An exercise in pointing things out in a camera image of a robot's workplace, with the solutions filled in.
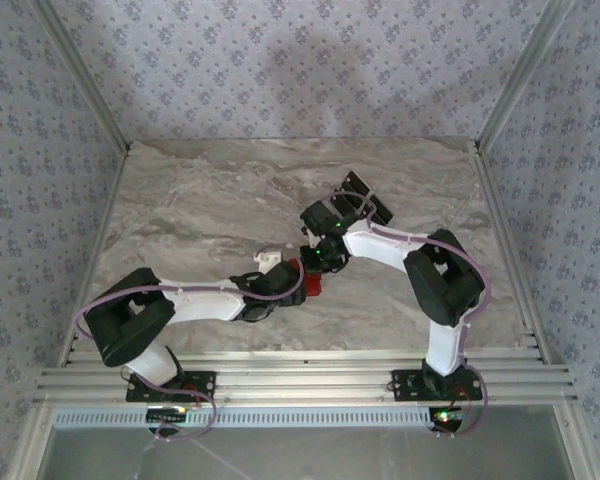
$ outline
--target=floral wallpaper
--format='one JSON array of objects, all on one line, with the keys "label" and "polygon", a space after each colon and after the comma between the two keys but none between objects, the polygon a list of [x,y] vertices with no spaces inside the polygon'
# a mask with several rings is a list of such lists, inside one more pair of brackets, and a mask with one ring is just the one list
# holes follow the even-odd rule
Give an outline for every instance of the floral wallpaper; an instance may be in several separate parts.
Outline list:
[{"label": "floral wallpaper", "polygon": [[477,137],[546,1],[53,3],[137,140]]},{"label": "floral wallpaper", "polygon": [[600,0],[578,0],[489,152],[600,451]]},{"label": "floral wallpaper", "polygon": [[57,360],[118,158],[25,0],[0,0],[0,478]]}]

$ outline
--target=marble surface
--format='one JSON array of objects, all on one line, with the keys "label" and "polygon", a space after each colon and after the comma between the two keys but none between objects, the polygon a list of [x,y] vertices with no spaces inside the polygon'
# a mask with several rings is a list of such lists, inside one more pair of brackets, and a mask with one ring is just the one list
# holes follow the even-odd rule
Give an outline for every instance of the marble surface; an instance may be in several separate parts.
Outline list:
[{"label": "marble surface", "polygon": [[[208,140],[134,143],[96,266],[95,296],[148,265],[175,281],[216,281],[256,268],[253,252],[306,243],[303,209],[355,170],[393,210],[393,228],[452,230],[486,267],[493,302],[469,347],[512,347],[522,323],[462,138]],[[426,348],[428,319],[404,274],[353,259],[323,293],[256,324],[175,325],[178,351]],[[79,350],[95,346],[84,339]]]}]

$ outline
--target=red object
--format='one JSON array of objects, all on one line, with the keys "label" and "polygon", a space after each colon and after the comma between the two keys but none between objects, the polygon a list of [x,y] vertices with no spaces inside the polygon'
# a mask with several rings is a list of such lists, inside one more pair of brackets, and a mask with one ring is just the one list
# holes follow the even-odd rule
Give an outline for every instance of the red object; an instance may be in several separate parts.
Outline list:
[{"label": "red object", "polygon": [[[293,265],[293,267],[296,270],[300,269],[297,259],[292,258],[291,260],[289,260],[289,262],[291,263],[291,265]],[[322,282],[321,274],[305,273],[304,284],[305,284],[305,288],[307,289],[307,297],[317,297],[318,295],[320,295],[322,293],[322,283],[321,282]]]}]

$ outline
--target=metal frame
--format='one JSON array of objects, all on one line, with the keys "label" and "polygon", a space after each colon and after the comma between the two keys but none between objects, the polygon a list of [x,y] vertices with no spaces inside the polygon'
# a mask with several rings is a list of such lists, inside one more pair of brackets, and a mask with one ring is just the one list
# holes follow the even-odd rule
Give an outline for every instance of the metal frame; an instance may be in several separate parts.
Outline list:
[{"label": "metal frame", "polygon": [[[513,233],[506,221],[506,211],[498,194],[497,184],[486,152],[476,154],[475,160],[490,217],[495,222],[496,238],[505,257],[510,281],[514,287],[518,306],[521,308],[521,315],[525,322],[529,322],[528,327],[532,328],[535,333],[543,361],[549,365],[557,364],[559,360],[547,342],[540,315],[533,301],[529,280],[522,268],[518,251],[515,249]],[[554,413],[576,479],[600,479],[600,457],[585,423],[582,407],[579,404],[556,405]]]},{"label": "metal frame", "polygon": [[[568,367],[556,364],[551,354],[511,231],[497,194],[489,164],[468,145],[495,236],[505,259],[520,317],[527,330],[519,348],[482,348],[468,352],[473,365],[487,380],[490,403],[502,405],[553,405],[562,439],[577,479],[600,478],[600,462],[577,405]],[[96,249],[81,288],[79,302],[85,300],[106,231],[113,199],[119,184],[121,165],[103,219]],[[126,387],[117,370],[102,366],[97,353],[72,352],[71,331],[65,342],[58,368],[42,372],[19,443],[19,461],[7,478],[35,479],[58,412],[65,409],[93,409],[102,413],[136,411],[138,405],[124,401]],[[378,409],[405,408],[393,402],[386,390],[388,372],[398,368],[418,368],[424,351],[327,351],[327,352],[220,352],[202,355],[180,354],[185,369],[219,372],[216,398],[223,411],[240,409],[352,408],[377,412]],[[417,406],[440,406],[420,403]]]},{"label": "metal frame", "polygon": [[[493,174],[485,157],[513,107],[527,86],[575,0],[547,0],[545,9],[523,49],[502,94],[479,135],[478,154],[473,143],[469,152],[514,289],[520,317],[529,330],[523,345],[516,349],[481,349],[469,352],[472,363],[484,371],[489,382],[490,402],[497,405],[554,405],[562,439],[577,479],[600,478],[600,461],[584,422],[582,409],[570,381],[568,368],[557,364],[543,332],[528,281],[514,247],[506,214],[497,192]],[[29,0],[51,43],[83,93],[89,107],[108,139],[126,157],[128,143],[117,125],[101,92],[49,0]],[[77,303],[82,305],[99,258],[104,233],[124,161],[116,174],[93,255],[87,267]],[[47,369],[36,392],[34,408],[24,425],[8,479],[36,479],[53,422],[62,405],[80,408],[94,406],[98,411],[112,408],[137,409],[124,403],[125,390],[117,372],[104,369],[99,357],[71,353],[74,340],[71,328],[64,342],[59,368]],[[266,406],[325,407],[349,406],[360,409],[387,407],[398,409],[384,390],[385,376],[394,368],[417,368],[424,352],[257,352],[217,353],[180,356],[187,368],[213,368],[218,377],[217,396],[234,409]]]},{"label": "metal frame", "polygon": [[548,0],[529,41],[520,53],[500,97],[478,136],[480,152],[488,152],[518,103],[531,75],[544,57],[575,0]]}]

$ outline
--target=white robotic arm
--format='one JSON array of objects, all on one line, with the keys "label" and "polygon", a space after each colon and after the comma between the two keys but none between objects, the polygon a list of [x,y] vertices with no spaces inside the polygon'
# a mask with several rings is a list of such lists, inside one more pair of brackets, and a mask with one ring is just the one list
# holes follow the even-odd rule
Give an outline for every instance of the white robotic arm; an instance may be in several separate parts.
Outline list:
[{"label": "white robotic arm", "polygon": [[[422,234],[410,234],[359,220],[347,229],[342,237],[352,257],[369,258],[407,273],[405,260],[409,253],[419,250],[422,243],[396,240],[381,233],[405,238],[422,238]],[[442,376],[453,373],[464,360],[461,338],[464,328],[463,317],[454,327],[429,321],[429,348],[425,358],[427,364]]]},{"label": "white robotic arm", "polygon": [[[408,234],[370,221],[367,217],[386,224],[393,215],[360,182],[351,172],[341,187],[347,191],[335,192],[303,212],[300,218],[310,246],[300,248],[296,264],[274,256],[273,262],[261,264],[259,272],[212,284],[158,279],[149,268],[125,277],[105,292],[107,301],[102,299],[85,316],[105,365],[126,365],[151,384],[165,385],[180,371],[173,353],[157,340],[166,326],[203,319],[262,320],[275,307],[305,301],[304,271],[335,273],[350,258],[360,257],[408,275],[420,307],[430,318],[423,376],[437,383],[431,384],[433,390],[445,389],[445,378],[464,362],[465,319],[485,288],[482,274],[472,267],[475,262],[467,263],[451,232]],[[350,193],[352,185],[366,188],[366,196]],[[370,198],[375,208],[365,210],[363,201],[355,206],[336,202],[341,195],[365,202]]]},{"label": "white robotic arm", "polygon": [[[164,298],[173,303],[175,314],[165,327],[180,322],[216,319],[235,320],[244,310],[244,298],[225,289],[237,290],[238,286],[230,280],[216,283],[180,283],[161,280],[162,284],[175,287],[217,287],[217,291],[185,292],[184,290],[163,292]],[[155,385],[163,385],[178,373],[178,367],[171,353],[160,342],[153,340],[136,358],[125,363],[133,372],[142,375]]]}]

